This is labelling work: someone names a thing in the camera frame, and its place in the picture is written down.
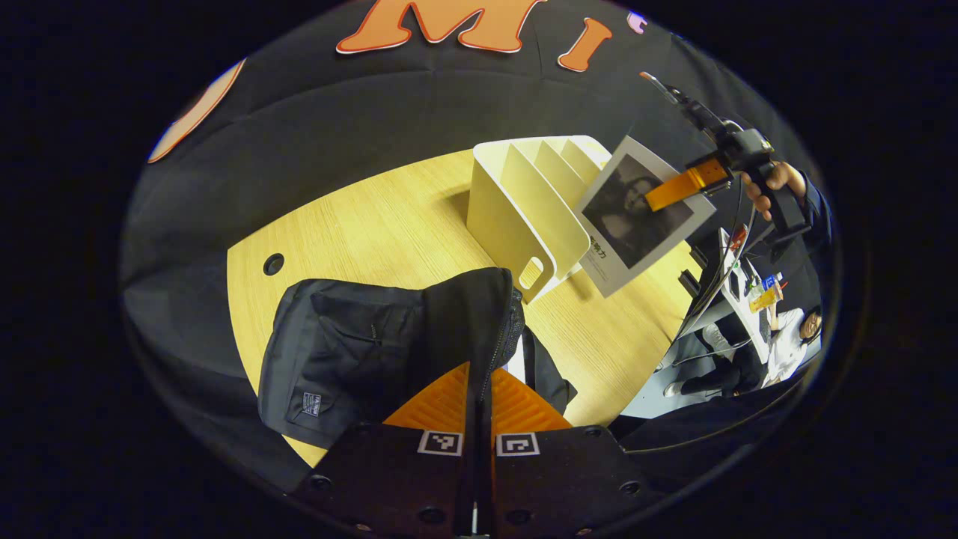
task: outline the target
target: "printed photo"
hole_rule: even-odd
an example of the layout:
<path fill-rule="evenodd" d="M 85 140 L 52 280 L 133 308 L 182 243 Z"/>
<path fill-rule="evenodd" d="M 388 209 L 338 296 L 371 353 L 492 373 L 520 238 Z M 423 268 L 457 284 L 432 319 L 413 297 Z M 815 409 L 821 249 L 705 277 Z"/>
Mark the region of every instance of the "printed photo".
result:
<path fill-rule="evenodd" d="M 608 180 L 582 209 L 626 268 L 662 245 L 693 215 L 684 202 L 651 211 L 645 194 L 662 181 L 631 155 L 624 155 Z"/>

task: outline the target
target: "orange letter i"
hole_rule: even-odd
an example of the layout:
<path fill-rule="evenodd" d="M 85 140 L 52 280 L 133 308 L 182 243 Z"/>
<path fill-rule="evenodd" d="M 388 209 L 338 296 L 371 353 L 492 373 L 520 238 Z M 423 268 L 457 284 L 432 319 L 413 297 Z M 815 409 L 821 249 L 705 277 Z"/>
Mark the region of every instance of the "orange letter i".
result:
<path fill-rule="evenodd" d="M 612 37 L 612 32 L 594 18 L 585 18 L 585 30 L 572 45 L 569 52 L 559 57 L 559 65 L 572 71 L 585 71 L 589 68 L 589 59 L 599 45 Z"/>

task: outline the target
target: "orange letter m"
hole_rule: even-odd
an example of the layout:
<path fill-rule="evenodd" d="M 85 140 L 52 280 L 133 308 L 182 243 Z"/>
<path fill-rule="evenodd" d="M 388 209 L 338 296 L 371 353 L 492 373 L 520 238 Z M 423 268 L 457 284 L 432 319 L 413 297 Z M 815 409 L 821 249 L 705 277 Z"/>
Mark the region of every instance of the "orange letter m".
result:
<path fill-rule="evenodd" d="M 412 32 L 402 27 L 402 18 L 410 6 L 420 29 L 430 43 L 439 43 L 470 17 L 479 13 L 472 28 L 459 34 L 467 47 L 500 53 L 522 48 L 519 32 L 526 16 L 538 2 L 545 0 L 377 0 L 366 13 L 359 30 L 336 45 L 342 54 L 398 47 Z"/>

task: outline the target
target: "white file organizer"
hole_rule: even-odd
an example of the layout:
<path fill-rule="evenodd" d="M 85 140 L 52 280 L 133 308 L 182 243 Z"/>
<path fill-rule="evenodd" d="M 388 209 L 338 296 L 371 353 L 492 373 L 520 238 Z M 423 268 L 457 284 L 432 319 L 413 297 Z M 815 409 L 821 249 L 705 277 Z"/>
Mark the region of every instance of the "white file organizer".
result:
<path fill-rule="evenodd" d="M 582 268 L 589 236 L 570 208 L 611 155 L 584 135 L 487 142 L 472 154 L 466 226 L 532 303 Z M 541 274 L 523 283 L 529 265 Z"/>

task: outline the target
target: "desk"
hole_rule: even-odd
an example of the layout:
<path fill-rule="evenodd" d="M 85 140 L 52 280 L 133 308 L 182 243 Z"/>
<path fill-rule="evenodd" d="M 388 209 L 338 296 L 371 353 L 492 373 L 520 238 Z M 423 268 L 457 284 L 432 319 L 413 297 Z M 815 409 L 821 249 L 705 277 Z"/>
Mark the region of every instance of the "desk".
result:
<path fill-rule="evenodd" d="M 423 289 L 494 266 L 466 229 L 472 163 L 466 150 L 367 178 L 230 247 L 230 318 L 254 391 L 276 307 L 294 283 L 328 278 Z M 283 254 L 284 265 L 267 276 L 263 264 L 274 253 Z M 685 242 L 608 299 L 579 271 L 523 305 L 526 323 L 579 391 L 565 412 L 573 425 L 607 424 L 645 384 L 691 303 L 678 281 L 683 270 L 701 274 Z M 326 452 L 286 441 L 309 465 Z"/>
<path fill-rule="evenodd" d="M 725 252 L 725 245 L 728 243 L 728 232 L 724 228 L 718 230 L 718 252 Z M 729 252 L 728 256 L 725 257 L 725 260 L 722 261 L 719 271 L 721 274 L 725 274 L 728 271 L 728 268 L 735 262 L 735 253 Z M 748 281 L 747 275 L 741 269 L 742 264 L 747 264 L 752 272 L 758 275 L 759 273 L 755 271 L 755 267 L 752 266 L 751 261 L 745 259 L 744 256 L 739 260 L 739 267 L 732 270 L 732 274 L 728 276 L 721 287 L 722 297 L 725 298 L 725 301 L 732 307 L 732 311 L 736 316 L 741 320 L 741 324 L 745 326 L 745 331 L 748 332 L 748 337 L 752 339 L 751 345 L 755 347 L 755 351 L 759 354 L 760 358 L 768 357 L 768 342 L 765 342 L 762 339 L 762 333 L 759 331 L 759 318 L 761 316 L 765 317 L 766 322 L 771 320 L 768 317 L 768 310 L 762 309 L 758 313 L 752 313 L 751 307 L 748 305 L 748 300 L 745 299 L 745 283 Z M 739 293 L 741 297 L 735 297 L 731 289 L 732 279 L 739 279 Z"/>

